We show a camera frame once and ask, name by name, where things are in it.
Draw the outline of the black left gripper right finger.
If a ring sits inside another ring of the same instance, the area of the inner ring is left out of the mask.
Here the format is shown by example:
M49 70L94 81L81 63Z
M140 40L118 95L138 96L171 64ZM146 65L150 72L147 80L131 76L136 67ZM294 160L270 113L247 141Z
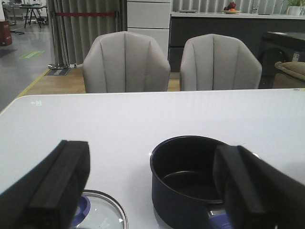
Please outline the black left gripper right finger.
M243 146L217 146L213 179L234 229L303 229L305 186Z

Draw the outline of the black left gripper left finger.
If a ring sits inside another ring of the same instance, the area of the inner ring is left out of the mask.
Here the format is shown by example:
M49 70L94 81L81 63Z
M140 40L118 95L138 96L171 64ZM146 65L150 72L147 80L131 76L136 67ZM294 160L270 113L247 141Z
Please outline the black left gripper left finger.
M0 195L2 229L68 229L91 169L86 141L62 140Z

